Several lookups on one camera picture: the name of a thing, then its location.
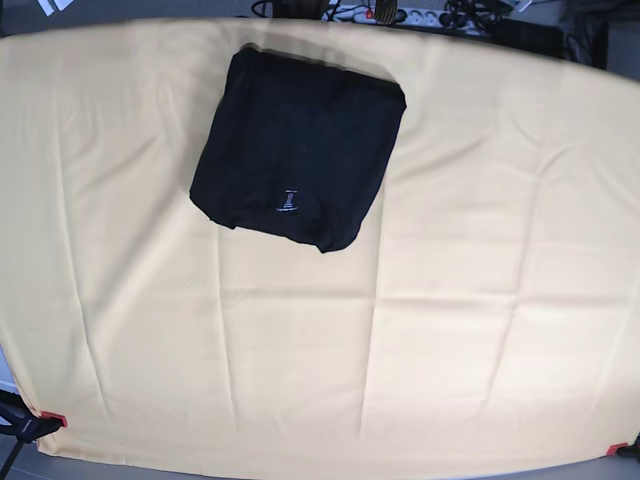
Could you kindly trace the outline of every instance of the beige cloth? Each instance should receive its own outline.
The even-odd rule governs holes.
[[[219,228],[188,199],[249,42],[404,89],[345,251]],[[2,40],[0,105],[2,347],[34,410],[69,421],[41,451],[429,479],[638,434],[638,84],[371,27],[147,21]]]

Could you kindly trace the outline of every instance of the folded black t-shirt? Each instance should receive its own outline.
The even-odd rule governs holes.
[[[244,48],[191,200],[220,225],[341,250],[380,188],[405,108],[396,83]]]

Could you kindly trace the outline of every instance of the power strip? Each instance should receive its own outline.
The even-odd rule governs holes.
[[[328,20],[332,9],[333,6],[330,6],[328,13],[324,15],[323,20]],[[478,30],[471,21],[468,21],[460,28],[445,27],[442,24],[441,19],[447,14],[449,14],[449,12],[445,10],[400,8],[398,9],[398,18],[404,18],[404,20],[398,21],[394,23],[394,25],[400,27],[449,30],[477,37],[487,36],[486,33]],[[373,18],[373,10],[366,5],[340,4],[340,7],[338,7],[338,11],[333,16],[333,19],[338,22],[354,22],[365,25],[377,25],[378,23],[376,19]]]

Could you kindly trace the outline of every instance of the small emblem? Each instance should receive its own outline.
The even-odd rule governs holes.
[[[298,209],[298,207],[296,207],[293,204],[293,196],[298,193],[297,190],[285,190],[284,193],[287,194],[287,199],[284,201],[284,205],[282,205],[281,208],[276,208],[277,211],[279,212],[293,212],[295,210]]]

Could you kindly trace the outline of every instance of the cable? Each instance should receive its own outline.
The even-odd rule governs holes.
[[[353,12],[354,10],[357,10],[358,8],[368,8],[368,7],[366,5],[356,5],[355,7],[350,7],[350,8],[347,8],[345,10],[340,10],[338,13],[336,13],[336,15],[342,15],[343,13]],[[334,19],[328,20],[328,21],[336,21],[336,20],[344,22],[346,19],[340,18],[339,16],[337,16]]]
[[[459,29],[464,28],[468,21],[474,26],[486,33],[492,33],[498,22],[502,20],[503,8],[494,6],[490,7],[485,2],[479,0],[447,0],[445,4],[446,14],[443,26]]]
[[[338,0],[336,2],[336,6],[333,7],[333,11],[327,16],[327,21],[331,22],[333,20],[333,17],[335,17],[336,15],[336,10],[338,10],[338,7],[340,6],[341,3],[342,3],[342,0]]]

